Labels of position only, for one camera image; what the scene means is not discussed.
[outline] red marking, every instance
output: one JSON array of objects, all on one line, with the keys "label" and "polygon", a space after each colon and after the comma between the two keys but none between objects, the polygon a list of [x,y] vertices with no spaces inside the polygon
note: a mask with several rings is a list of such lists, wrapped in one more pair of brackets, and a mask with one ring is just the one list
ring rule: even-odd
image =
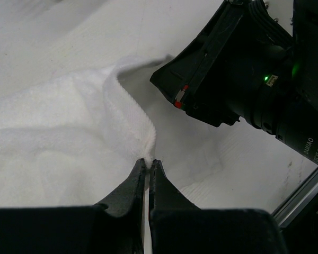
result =
[{"label": "red marking", "polygon": [[182,103],[175,101],[174,106],[176,106],[177,108],[181,108],[182,107]]}]

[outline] white towel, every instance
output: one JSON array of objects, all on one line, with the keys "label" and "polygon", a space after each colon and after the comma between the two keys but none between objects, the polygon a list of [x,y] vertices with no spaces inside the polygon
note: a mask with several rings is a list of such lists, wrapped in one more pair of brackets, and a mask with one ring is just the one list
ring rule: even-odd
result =
[{"label": "white towel", "polygon": [[0,207],[94,204],[136,159],[151,165],[155,128],[118,82],[124,58],[0,99]]}]

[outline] white surface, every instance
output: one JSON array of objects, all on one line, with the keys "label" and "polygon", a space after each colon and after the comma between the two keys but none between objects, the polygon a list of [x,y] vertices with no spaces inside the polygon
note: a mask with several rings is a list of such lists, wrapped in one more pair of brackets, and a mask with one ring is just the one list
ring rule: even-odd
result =
[{"label": "white surface", "polygon": [[[276,1],[270,1],[271,15],[286,25],[291,0],[278,1],[278,7]],[[0,97],[69,71],[101,68],[127,55],[176,56],[221,2],[0,0]],[[122,85],[153,121],[155,154],[168,177],[197,205],[271,212],[315,168],[244,121],[216,129],[187,117],[148,83],[153,70],[143,71],[125,79],[139,79],[138,85]],[[186,164],[194,165],[186,171]],[[196,171],[201,171],[198,177],[180,181]]]}]

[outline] white table surface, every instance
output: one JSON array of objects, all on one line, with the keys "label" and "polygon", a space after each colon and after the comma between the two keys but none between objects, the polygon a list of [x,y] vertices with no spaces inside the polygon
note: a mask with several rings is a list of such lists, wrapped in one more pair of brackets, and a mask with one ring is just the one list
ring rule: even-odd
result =
[{"label": "white table surface", "polygon": [[[176,56],[221,2],[0,0],[0,97],[72,70],[101,68],[123,56]],[[270,13],[291,32],[292,0],[271,0]],[[137,96],[140,90],[153,100],[150,106]],[[150,85],[129,89],[157,128],[157,159],[163,159],[168,177],[200,207],[272,212],[316,167],[244,120],[214,128],[190,119],[155,91]],[[169,112],[173,115],[166,118]],[[176,146],[165,131],[189,123],[198,126],[196,135],[206,135],[221,167],[183,187],[178,173],[170,171],[179,162],[170,156]]]}]

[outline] towel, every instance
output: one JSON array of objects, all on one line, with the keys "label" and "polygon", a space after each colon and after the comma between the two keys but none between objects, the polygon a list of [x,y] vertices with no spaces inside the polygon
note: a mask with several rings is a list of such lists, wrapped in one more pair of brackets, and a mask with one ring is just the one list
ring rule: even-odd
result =
[{"label": "towel", "polygon": [[90,205],[153,159],[153,123],[118,81],[124,58],[0,99],[0,207]]}]

